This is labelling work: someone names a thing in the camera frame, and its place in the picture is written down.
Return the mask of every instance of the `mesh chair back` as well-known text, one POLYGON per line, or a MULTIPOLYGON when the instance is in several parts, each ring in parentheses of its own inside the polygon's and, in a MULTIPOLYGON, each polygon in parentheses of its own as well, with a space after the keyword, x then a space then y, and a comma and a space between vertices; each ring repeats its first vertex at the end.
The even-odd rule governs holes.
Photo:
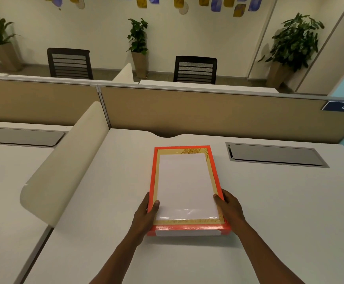
POLYGON ((174 82, 215 84, 216 74, 216 58, 176 56, 174 82))
POLYGON ((93 79, 88 50, 48 48, 47 57, 53 78, 93 79))

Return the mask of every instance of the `blue sign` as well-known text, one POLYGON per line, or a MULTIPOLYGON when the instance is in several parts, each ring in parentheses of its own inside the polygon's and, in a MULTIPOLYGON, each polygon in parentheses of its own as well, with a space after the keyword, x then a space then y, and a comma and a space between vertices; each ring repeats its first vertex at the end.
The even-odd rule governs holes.
POLYGON ((328 101, 322 110, 330 110, 333 112, 344 112, 344 102, 328 101))

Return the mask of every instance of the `plant pot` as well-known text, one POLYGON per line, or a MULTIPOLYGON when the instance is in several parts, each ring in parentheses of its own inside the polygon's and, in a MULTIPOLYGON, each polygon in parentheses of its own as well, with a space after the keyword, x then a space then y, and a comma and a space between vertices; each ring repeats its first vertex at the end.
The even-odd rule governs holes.
POLYGON ((147 78, 148 75, 148 54, 143 55, 140 52, 131 52, 133 56, 136 77, 140 79, 147 78))
POLYGON ((0 62, 8 71, 19 71, 22 68, 12 43, 0 45, 0 62))
POLYGON ((293 70, 291 67, 283 65, 279 62, 273 62, 271 68, 269 69, 266 85, 267 87, 278 89, 283 81, 285 81, 292 75, 293 70))

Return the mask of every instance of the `white wall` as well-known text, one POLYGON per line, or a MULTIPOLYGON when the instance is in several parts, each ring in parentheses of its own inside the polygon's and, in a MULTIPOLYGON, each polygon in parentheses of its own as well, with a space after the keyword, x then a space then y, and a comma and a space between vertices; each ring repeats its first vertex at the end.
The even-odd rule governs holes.
POLYGON ((327 95, 343 77, 344 17, 298 88, 298 92, 327 95))
POLYGON ((179 14, 173 0, 160 0, 147 9, 137 7, 136 0, 84 0, 84 10, 63 0, 61 10, 44 0, 0 0, 0 17, 13 21, 20 52, 25 63, 47 64, 48 47, 90 50, 92 67, 123 68, 131 61, 127 35, 128 18, 149 23, 150 71, 174 71, 176 55, 216 57, 218 75, 245 77, 253 60, 274 0, 263 0, 257 12, 246 11, 233 17, 234 8, 212 12, 189 4, 186 15, 179 14))
MULTIPOLYGON (((265 63, 264 61, 257 63, 257 61, 263 55, 269 55, 274 41, 272 36, 275 35, 278 29, 282 28, 283 25, 281 23, 294 18, 298 12, 304 15, 311 15, 312 18, 324 23, 325 29, 318 32, 318 46, 320 49, 344 12, 344 0, 278 0, 251 70, 249 76, 251 79, 264 79, 267 77, 270 63, 265 63)), ((291 89, 296 90, 306 71, 307 69, 303 68, 301 71, 296 72, 286 82, 287 85, 291 89)))

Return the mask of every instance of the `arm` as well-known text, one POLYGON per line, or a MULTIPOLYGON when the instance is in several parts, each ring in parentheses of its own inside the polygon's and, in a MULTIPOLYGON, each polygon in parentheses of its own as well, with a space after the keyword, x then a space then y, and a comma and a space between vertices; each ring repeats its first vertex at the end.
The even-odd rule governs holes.
POLYGON ((216 194, 214 200, 231 225, 232 231, 241 240, 260 284, 304 284, 246 222, 242 206, 236 197, 224 189, 222 192, 225 201, 216 194))
POLYGON ((114 250, 100 272, 89 284, 121 284, 135 249, 142 243, 143 237, 151 229, 156 212, 159 209, 159 201, 156 200, 152 210, 147 213, 149 193, 144 197, 141 205, 134 214, 134 219, 125 238, 114 250))

